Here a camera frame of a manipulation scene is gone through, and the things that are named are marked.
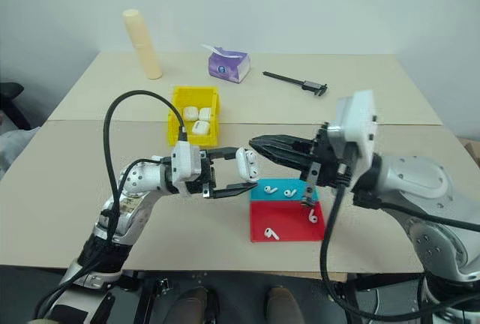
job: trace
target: white wall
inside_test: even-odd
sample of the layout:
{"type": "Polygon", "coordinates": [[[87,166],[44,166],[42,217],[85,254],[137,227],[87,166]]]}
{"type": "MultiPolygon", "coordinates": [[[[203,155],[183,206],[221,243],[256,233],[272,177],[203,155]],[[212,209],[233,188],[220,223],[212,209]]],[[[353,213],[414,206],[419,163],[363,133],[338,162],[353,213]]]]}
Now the white wall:
{"type": "Polygon", "coordinates": [[[480,139],[479,0],[0,0],[0,75],[27,87],[24,107],[43,102],[31,117],[46,118],[98,50],[131,48],[126,8],[159,50],[396,53],[442,120],[480,139]]]}

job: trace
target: cream cylinder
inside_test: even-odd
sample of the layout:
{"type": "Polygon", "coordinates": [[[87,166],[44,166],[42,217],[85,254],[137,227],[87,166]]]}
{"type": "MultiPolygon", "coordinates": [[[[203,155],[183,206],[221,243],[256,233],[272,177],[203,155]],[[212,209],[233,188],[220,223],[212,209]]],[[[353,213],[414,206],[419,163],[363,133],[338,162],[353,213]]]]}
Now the cream cylinder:
{"type": "Polygon", "coordinates": [[[145,75],[149,79],[160,78],[162,70],[142,14],[138,10],[129,9],[123,12],[123,18],[145,75]]]}

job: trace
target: yellow basket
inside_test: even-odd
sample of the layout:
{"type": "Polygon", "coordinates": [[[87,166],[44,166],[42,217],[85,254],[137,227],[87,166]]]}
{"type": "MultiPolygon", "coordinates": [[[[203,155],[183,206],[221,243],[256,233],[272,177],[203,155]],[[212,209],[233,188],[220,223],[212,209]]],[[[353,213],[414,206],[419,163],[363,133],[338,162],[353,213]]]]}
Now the yellow basket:
{"type": "MultiPolygon", "coordinates": [[[[220,114],[220,97],[213,86],[177,86],[173,92],[173,105],[183,115],[185,107],[211,108],[210,133],[207,135],[192,134],[195,121],[186,121],[188,142],[195,146],[212,147],[218,144],[218,115],[220,114]]],[[[168,143],[174,146],[179,138],[179,120],[170,110],[168,113],[168,143]]]]}

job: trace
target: tissue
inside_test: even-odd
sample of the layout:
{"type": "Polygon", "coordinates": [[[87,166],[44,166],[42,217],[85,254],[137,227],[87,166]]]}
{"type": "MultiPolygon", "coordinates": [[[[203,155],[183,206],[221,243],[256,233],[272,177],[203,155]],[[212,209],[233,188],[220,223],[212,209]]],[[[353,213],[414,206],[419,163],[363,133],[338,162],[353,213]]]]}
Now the tissue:
{"type": "Polygon", "coordinates": [[[208,72],[211,76],[240,83],[250,70],[250,57],[246,52],[225,50],[219,46],[206,46],[211,50],[208,72]]]}

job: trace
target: beige tabletop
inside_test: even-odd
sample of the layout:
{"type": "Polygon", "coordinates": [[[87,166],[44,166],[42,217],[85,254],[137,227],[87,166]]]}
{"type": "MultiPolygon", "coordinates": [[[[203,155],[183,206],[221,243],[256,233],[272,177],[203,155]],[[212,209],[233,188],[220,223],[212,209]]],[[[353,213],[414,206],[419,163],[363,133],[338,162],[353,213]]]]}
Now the beige tabletop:
{"type": "MultiPolygon", "coordinates": [[[[100,121],[49,121],[0,181],[0,264],[66,267],[78,256],[109,197],[100,121]]],[[[260,134],[311,138],[316,125],[222,124],[221,146],[245,146],[260,134]]],[[[165,123],[117,121],[112,129],[115,171],[136,158],[168,155],[165,123]]],[[[383,125],[377,150],[427,155],[449,171],[456,188],[480,200],[480,171],[444,127],[383,125]]],[[[297,177],[265,159],[263,177],[297,177]]],[[[217,160],[219,186],[239,182],[235,164],[217,160]]],[[[319,192],[327,215],[329,189],[319,192]]],[[[320,242],[251,243],[248,195],[161,198],[126,269],[317,272],[320,242]]],[[[351,205],[340,211],[329,253],[332,272],[420,272],[400,226],[382,211],[351,205]]]]}
{"type": "MultiPolygon", "coordinates": [[[[49,120],[103,120],[112,101],[129,90],[171,98],[175,86],[216,86],[221,123],[321,124],[335,118],[338,98],[372,89],[381,124],[442,124],[394,55],[252,54],[251,71],[240,84],[209,76],[207,52],[159,57],[163,76],[149,80],[134,52],[101,52],[49,120]],[[263,76],[263,71],[327,83],[328,91],[314,97],[296,85],[263,76]]],[[[121,107],[117,120],[167,120],[167,108],[152,99],[134,97],[121,107]]]]}

